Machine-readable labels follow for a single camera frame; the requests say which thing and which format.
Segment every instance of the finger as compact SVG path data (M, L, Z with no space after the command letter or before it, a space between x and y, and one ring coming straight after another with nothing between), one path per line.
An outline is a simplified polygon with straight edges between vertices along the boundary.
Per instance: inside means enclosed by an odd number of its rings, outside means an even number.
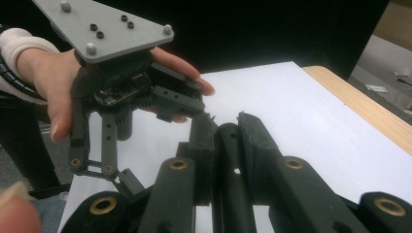
M27 188L18 182L0 194L0 232L41 232L34 206L27 200Z
M49 98L49 117L51 119L51 139L60 141L70 132L72 126L72 101L70 95Z
M158 107L157 106L151 106L149 108L146 109L142 109L143 111L148 111L154 114L157 114L158 112ZM172 116L172 121L176 122L176 123L185 123L188 121L188 118L182 115L173 115Z
M212 87L212 85L206 82L205 80L201 79L200 73L184 59L176 55L173 55L165 50L162 50L158 47L152 50L152 56L155 62L163 66L166 66L188 77L191 80L201 83L203 86L202 93L204 95L212 95L215 93L215 89Z

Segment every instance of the sleeve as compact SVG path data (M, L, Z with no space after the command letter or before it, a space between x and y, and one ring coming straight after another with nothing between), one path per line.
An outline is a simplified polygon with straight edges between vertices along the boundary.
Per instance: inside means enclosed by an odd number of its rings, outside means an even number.
M24 84L17 71L18 56L22 51L32 48L58 52L58 49L49 41L34 37L28 31L20 28L10 28L0 34L0 50L3 57L0 59L0 73L3 78L0 79L0 90L13 94L24 101L44 105L46 101Z

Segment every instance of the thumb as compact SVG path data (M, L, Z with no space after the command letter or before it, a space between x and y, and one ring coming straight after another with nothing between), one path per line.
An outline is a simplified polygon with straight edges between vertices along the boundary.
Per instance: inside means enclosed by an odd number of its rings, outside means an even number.
M49 101L49 117L51 119L51 140L64 139L72 127L72 101L70 96L58 96Z
M29 202L27 187L18 182L0 193L0 232L41 232L40 216Z

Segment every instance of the screw hole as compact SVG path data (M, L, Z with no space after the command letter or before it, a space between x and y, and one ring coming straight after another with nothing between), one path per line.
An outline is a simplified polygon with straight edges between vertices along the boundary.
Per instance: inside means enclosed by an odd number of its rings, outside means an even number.
M303 167L303 164L297 160L294 159L288 159L285 161L286 166L292 168L292 169L301 169Z
M121 21L127 21L127 20L128 20L127 16L125 16L125 15L121 16Z
M387 198L377 198L374 201L375 205L386 214L391 216L405 216L406 211L402 206L397 204L397 202L387 199Z
M104 215L112 211L118 201L113 196L101 197L91 203L90 212L96 216Z
M92 23L92 24L90 25L90 30L91 30L91 31L97 31L97 29L98 29L98 27L97 27L96 24Z
M127 28L129 28L129 29L134 28L134 23L133 23L132 21L129 21L129 22L127 23Z
M182 170L188 167L188 164L184 160L176 160L170 164L170 167L175 170Z
M103 39L104 38L104 33L102 31L98 31L96 33L96 36L97 36L98 39Z

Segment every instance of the gray metal plate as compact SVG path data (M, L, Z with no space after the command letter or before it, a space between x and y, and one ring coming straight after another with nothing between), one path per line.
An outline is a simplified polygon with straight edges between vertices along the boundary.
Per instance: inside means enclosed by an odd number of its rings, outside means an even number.
M141 17L91 0L33 0L58 33L89 63L97 63L173 40L174 33ZM95 24L104 38L97 38Z

